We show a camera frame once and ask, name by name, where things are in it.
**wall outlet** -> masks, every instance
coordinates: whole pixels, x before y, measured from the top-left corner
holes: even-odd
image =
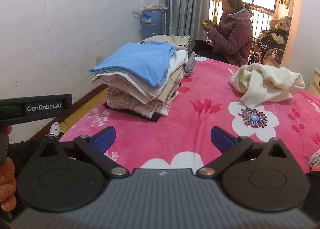
[[[103,61],[102,55],[96,57],[96,63],[99,65]]]

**wooden cabinet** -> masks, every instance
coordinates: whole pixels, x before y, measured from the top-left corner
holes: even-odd
[[[307,89],[307,92],[313,94],[314,96],[320,97],[320,71],[317,69],[315,69],[315,74]]]

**metal railing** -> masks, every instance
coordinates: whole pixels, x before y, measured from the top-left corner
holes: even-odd
[[[260,35],[262,30],[270,29],[269,21],[273,20],[273,16],[268,13],[257,11],[256,8],[252,8],[253,15],[251,17],[253,27],[253,37],[256,38]],[[213,17],[217,16],[218,24],[222,16],[222,2],[216,0],[210,0],[210,13],[209,19],[213,21]]]

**water jug label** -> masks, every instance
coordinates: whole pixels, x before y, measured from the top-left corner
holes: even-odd
[[[151,24],[151,14],[144,14],[142,16],[142,23]]]

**yellow floor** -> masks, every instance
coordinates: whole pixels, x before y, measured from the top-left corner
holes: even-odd
[[[63,122],[60,123],[60,131],[66,132],[72,127],[77,121],[79,121],[84,115],[90,112],[98,103],[106,98],[106,90],[103,90],[94,98],[85,103],[82,107],[76,110],[72,115],[67,117]]]

